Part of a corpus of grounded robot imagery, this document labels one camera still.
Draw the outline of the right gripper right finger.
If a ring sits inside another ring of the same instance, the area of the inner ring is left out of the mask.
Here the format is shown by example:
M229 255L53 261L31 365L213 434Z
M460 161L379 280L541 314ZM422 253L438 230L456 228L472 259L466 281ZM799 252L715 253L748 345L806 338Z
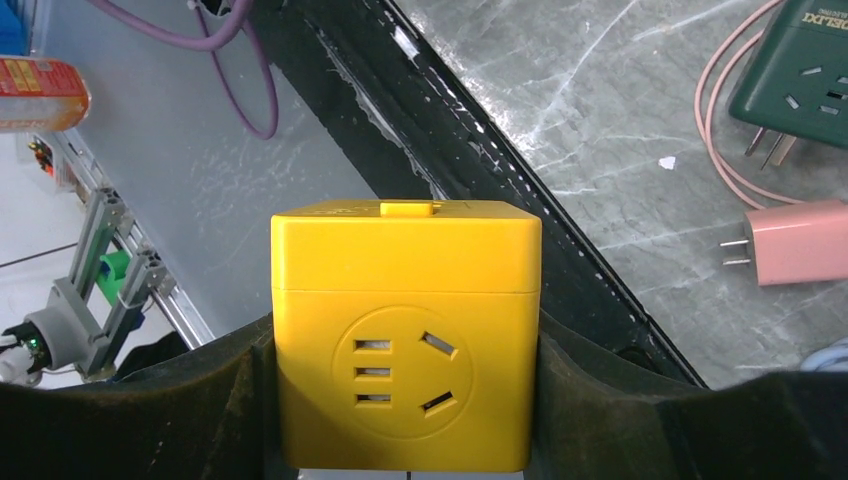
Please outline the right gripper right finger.
M847 376L678 382L540 318L533 479L843 479Z

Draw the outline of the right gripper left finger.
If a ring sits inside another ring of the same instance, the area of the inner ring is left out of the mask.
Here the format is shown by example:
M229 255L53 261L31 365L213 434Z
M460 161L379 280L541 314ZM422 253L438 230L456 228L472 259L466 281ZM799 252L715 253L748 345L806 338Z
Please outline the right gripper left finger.
M1 388L5 479L281 479L272 320L117 382Z

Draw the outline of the yellow cube socket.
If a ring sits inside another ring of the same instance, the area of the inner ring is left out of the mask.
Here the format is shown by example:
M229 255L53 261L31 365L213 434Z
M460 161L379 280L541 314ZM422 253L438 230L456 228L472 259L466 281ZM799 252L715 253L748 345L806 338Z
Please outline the yellow cube socket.
M502 201L331 200L274 215L286 462L523 470L541 234L538 217Z

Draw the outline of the pink charger plug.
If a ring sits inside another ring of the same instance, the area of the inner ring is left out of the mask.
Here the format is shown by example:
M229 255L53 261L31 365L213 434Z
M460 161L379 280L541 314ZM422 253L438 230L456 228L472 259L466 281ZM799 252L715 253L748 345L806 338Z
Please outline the pink charger plug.
M723 264L750 265L761 287L845 280L847 204L824 200L751 210L743 236L720 246L744 249Z

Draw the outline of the green cube socket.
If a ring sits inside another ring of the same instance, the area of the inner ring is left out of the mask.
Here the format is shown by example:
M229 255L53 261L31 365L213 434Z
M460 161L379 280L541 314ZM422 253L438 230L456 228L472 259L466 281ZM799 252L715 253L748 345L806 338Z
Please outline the green cube socket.
M783 1L737 81L730 116L778 139L767 159L779 164L798 139L847 148L847 2Z

